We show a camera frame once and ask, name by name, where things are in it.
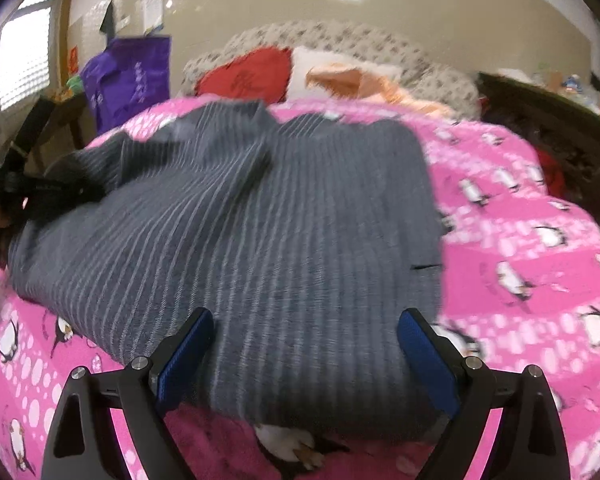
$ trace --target blue gripper pad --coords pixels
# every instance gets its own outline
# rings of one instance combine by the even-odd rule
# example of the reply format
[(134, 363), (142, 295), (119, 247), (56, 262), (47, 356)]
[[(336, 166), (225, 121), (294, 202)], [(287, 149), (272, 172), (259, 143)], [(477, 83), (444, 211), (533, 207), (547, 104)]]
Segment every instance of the blue gripper pad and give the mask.
[(158, 378), (155, 395), (158, 413), (163, 415), (178, 407), (213, 338), (214, 318), (205, 309)]
[(460, 409), (456, 377), (407, 310), (400, 315), (397, 333), (400, 348), (433, 406), (454, 418)]

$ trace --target white pillow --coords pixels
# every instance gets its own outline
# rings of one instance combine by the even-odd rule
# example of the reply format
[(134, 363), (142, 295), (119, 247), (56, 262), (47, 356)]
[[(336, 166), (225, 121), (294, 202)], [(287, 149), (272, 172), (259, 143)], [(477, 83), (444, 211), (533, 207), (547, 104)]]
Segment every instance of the white pillow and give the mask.
[(344, 63), (356, 66), (377, 75), (387, 76), (391, 81), (400, 81), (402, 68), (395, 65), (381, 65), (370, 61), (360, 61), (353, 56), (327, 52), (325, 50), (311, 50), (305, 46), (296, 46), (291, 54), (291, 77), (286, 87), (286, 99), (323, 98), (332, 95), (324, 88), (312, 86), (307, 88), (304, 84), (307, 73), (315, 66), (329, 63)]

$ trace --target paper on wall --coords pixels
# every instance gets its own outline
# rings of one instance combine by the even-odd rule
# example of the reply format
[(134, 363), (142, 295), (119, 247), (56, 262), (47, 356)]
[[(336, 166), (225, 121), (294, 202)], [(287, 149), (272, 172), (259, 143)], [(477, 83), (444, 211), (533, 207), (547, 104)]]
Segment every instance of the paper on wall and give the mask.
[(162, 0), (142, 0), (144, 33), (149, 34), (162, 28)]

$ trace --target beige tiled wall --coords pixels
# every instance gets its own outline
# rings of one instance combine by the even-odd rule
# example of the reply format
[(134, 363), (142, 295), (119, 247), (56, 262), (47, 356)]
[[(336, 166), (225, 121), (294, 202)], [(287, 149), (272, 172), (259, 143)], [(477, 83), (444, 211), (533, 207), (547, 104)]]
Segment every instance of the beige tiled wall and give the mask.
[[(460, 70), (500, 67), (534, 72), (540, 62), (564, 73), (587, 75), (587, 39), (543, 0), (172, 0), (164, 33), (173, 37), (171, 89), (190, 58), (217, 48), (233, 34), (264, 23), (297, 18), (354, 20), (401, 32), (430, 56)], [(141, 0), (115, 0), (131, 22), (120, 34), (142, 31)], [(80, 63), (104, 47), (95, 8), (69, 30)]]

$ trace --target heart-shaped red pillow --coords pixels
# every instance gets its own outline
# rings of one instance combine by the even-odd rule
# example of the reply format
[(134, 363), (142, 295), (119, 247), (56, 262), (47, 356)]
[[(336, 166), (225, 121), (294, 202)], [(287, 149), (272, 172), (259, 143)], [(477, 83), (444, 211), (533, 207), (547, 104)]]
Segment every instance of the heart-shaped red pillow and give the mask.
[(291, 49), (263, 46), (207, 72), (198, 83), (196, 95), (279, 103), (285, 100), (289, 77)]

